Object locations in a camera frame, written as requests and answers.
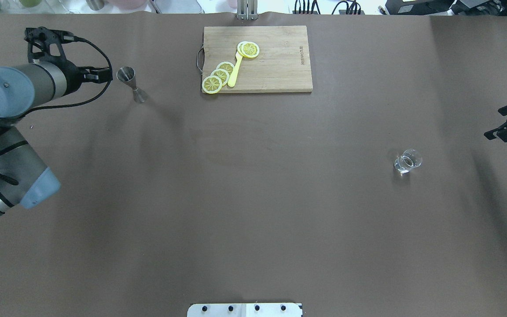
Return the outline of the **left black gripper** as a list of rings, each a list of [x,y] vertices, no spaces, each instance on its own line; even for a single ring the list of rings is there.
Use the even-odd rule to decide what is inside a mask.
[[[112,80],[110,67],[76,66],[73,62],[65,60],[61,62],[61,70],[66,80],[64,94],[76,92],[85,82],[104,84]]]

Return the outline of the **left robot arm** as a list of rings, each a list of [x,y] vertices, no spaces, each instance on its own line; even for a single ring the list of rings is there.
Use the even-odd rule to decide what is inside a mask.
[[[111,80],[111,66],[35,60],[0,67],[0,217],[16,205],[35,207],[61,187],[16,125],[44,103],[76,92],[82,83]]]

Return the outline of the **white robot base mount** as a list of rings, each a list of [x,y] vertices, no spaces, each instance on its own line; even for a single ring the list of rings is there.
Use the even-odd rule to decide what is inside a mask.
[[[187,317],[303,317],[301,303],[197,303],[187,310]]]

